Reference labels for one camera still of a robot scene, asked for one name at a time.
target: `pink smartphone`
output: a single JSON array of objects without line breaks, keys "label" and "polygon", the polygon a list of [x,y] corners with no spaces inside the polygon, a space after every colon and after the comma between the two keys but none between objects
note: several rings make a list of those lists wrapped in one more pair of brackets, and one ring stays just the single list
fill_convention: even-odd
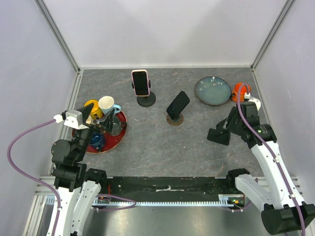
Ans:
[{"label": "pink smartphone", "polygon": [[149,79],[147,70],[133,70],[131,72],[134,93],[137,96],[149,96]]}]

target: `yellow mug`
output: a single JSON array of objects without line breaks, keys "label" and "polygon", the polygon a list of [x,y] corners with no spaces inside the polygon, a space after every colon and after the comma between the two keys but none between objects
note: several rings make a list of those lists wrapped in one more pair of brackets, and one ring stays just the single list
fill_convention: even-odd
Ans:
[{"label": "yellow mug", "polygon": [[101,118],[103,116],[103,112],[102,112],[101,108],[98,106],[98,101],[97,100],[89,100],[89,101],[87,101],[84,104],[84,106],[86,107],[86,106],[90,105],[91,103],[94,104],[94,106],[93,106],[93,108],[91,110],[91,113],[90,113],[92,118],[93,119]]}]

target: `red tray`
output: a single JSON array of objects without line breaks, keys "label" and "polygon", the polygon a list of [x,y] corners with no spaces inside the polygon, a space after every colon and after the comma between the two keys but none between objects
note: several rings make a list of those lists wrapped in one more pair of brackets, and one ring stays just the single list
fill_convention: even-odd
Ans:
[{"label": "red tray", "polygon": [[[119,118],[119,120],[121,122],[127,123],[127,118],[123,112],[117,113],[116,116]],[[110,136],[109,134],[107,134],[105,132],[104,137],[105,137],[106,144],[102,148],[102,150],[100,152],[98,152],[95,148],[93,148],[92,146],[89,145],[87,148],[87,153],[98,154],[98,153],[104,153],[104,152],[107,152],[107,151],[113,149],[114,147],[116,147],[120,143],[120,141],[123,139],[125,133],[126,133],[126,129],[123,129],[122,132],[120,133],[120,135],[113,137],[113,136]]]}]

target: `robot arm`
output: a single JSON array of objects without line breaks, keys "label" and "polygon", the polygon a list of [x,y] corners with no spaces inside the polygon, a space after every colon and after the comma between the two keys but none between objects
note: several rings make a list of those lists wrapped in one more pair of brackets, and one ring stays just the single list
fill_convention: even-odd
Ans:
[{"label": "robot arm", "polygon": [[231,133],[241,136],[257,158],[266,177],[270,192],[257,184],[245,169],[229,171],[227,177],[231,180],[233,186],[243,192],[261,211],[262,222],[268,233],[276,235],[300,230],[301,225],[297,209],[292,199],[293,196],[290,195],[283,175],[278,168],[278,164],[280,164],[302,211],[305,226],[308,226],[315,218],[315,206],[314,204],[307,205],[295,188],[281,158],[273,129],[268,124],[260,124],[255,103],[243,102],[241,110],[251,127],[270,146],[277,157],[276,159],[272,157],[267,147],[246,127],[236,107],[231,109],[226,119],[217,124],[216,129],[209,130],[207,139],[227,146],[229,145]]},{"label": "robot arm", "polygon": [[113,128],[114,109],[111,109],[98,123],[87,124],[86,120],[93,104],[78,111],[66,111],[56,116],[56,122],[65,120],[64,125],[76,129],[71,141],[58,140],[51,148],[54,186],[61,198],[61,208],[54,204],[53,214],[47,232],[51,236],[57,215],[60,211],[55,235],[81,236],[92,203],[101,187],[106,185],[106,172],[89,169],[79,163],[83,160],[86,149],[94,132],[111,131]]}]

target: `white wall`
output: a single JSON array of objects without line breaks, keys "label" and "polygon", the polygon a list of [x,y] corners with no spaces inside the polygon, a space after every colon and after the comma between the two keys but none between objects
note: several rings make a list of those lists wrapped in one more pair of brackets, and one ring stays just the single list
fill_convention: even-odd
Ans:
[{"label": "white wall", "polygon": [[287,168],[315,203],[315,1],[298,0],[256,70]]},{"label": "white wall", "polygon": [[250,65],[285,0],[45,0],[80,67]]},{"label": "white wall", "polygon": [[[22,235],[36,183],[9,165],[6,150],[24,130],[65,110],[75,71],[32,0],[4,0],[0,7],[0,235]],[[36,177],[51,166],[59,124],[23,137],[12,158]]]}]

